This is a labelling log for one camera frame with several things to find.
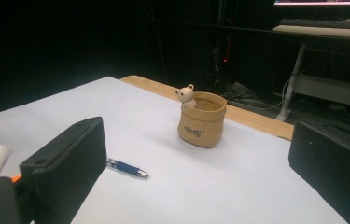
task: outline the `keyboard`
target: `keyboard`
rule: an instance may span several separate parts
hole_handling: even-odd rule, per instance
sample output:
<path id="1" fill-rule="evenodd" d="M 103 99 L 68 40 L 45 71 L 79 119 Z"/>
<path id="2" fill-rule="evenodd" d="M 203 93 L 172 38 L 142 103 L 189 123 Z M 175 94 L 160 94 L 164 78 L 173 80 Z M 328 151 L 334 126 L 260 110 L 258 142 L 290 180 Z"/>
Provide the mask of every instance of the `keyboard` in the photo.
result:
<path id="1" fill-rule="evenodd" d="M 336 29 L 350 29 L 350 21 L 314 21 L 303 19 L 282 19 L 280 25 L 288 26 L 309 26 L 309 27 L 324 27 Z"/>

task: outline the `desk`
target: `desk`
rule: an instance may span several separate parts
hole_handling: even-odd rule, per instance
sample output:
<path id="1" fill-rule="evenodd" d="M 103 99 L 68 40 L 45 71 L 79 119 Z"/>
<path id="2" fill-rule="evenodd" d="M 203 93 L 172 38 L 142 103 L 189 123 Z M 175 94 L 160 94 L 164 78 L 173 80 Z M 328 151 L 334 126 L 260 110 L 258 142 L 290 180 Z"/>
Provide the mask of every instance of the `desk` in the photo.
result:
<path id="1" fill-rule="evenodd" d="M 13 151 L 0 175 L 95 116 L 107 155 L 150 178 L 105 169 L 73 223 L 345 223 L 288 166 L 288 140 L 225 119 L 215 147 L 195 147 L 177 135 L 178 101 L 112 77 L 1 112 L 0 144 Z"/>
<path id="2" fill-rule="evenodd" d="M 323 37 L 343 37 L 350 40 L 350 30 L 347 29 L 280 25 L 273 28 L 273 31 L 282 33 L 320 35 Z M 329 80 L 322 77 L 310 77 L 299 73 L 305 49 L 306 44 L 301 44 L 297 61 L 294 65 L 290 81 L 288 82 L 285 101 L 283 102 L 282 109 L 276 118 L 278 120 L 286 120 L 288 117 L 290 112 L 288 110 L 288 106 L 293 92 L 350 105 L 350 83 Z"/>

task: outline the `blue pen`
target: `blue pen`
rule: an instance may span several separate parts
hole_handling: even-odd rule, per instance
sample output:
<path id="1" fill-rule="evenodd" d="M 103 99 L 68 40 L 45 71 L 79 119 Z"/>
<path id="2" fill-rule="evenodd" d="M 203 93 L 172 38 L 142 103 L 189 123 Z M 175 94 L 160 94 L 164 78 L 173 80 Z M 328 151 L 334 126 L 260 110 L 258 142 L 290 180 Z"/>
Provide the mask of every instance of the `blue pen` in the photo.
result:
<path id="1" fill-rule="evenodd" d="M 107 158 L 106 163 L 107 167 L 112 167 L 114 169 L 120 170 L 130 175 L 136 175 L 140 177 L 148 177 L 148 173 L 142 171 L 141 169 L 131 166 L 122 161 L 116 161 L 110 158 Z"/>

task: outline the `table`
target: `table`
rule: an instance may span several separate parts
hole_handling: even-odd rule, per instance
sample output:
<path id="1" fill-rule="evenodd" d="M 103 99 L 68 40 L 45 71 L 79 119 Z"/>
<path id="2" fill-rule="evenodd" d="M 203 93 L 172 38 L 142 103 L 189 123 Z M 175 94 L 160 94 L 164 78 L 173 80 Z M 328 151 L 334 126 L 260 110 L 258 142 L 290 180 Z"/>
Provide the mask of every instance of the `table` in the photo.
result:
<path id="1" fill-rule="evenodd" d="M 107 155 L 150 178 L 105 169 L 73 223 L 345 223 L 288 166 L 288 140 L 225 119 L 215 147 L 190 145 L 176 132 L 180 103 L 125 83 L 136 79 L 105 77 L 1 112 L 0 144 L 12 154 L 0 175 L 101 116 Z"/>
<path id="2" fill-rule="evenodd" d="M 279 25 L 274 27 L 273 31 L 317 35 L 322 37 L 343 37 L 350 40 L 350 30 L 348 29 Z M 300 66 L 306 47 L 307 45 L 305 43 L 300 45 L 297 61 L 294 64 L 294 69 L 291 74 L 290 81 L 288 82 L 285 101 L 283 102 L 280 113 L 276 117 L 278 120 L 287 119 L 290 113 L 288 106 L 293 92 L 350 105 L 350 83 L 300 74 Z"/>

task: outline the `bear figurine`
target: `bear figurine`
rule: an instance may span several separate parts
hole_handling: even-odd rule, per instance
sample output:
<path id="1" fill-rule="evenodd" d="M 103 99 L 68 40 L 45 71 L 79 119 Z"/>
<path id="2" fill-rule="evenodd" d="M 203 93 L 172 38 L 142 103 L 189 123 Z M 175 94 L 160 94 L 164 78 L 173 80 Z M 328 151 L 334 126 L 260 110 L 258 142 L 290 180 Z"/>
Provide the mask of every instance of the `bear figurine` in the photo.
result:
<path id="1" fill-rule="evenodd" d="M 176 90 L 175 93 L 177 94 L 178 100 L 183 103 L 181 105 L 181 109 L 186 108 L 186 106 L 195 107 L 196 102 L 194 100 L 194 85 L 189 84 L 185 88 L 181 88 L 180 90 Z"/>

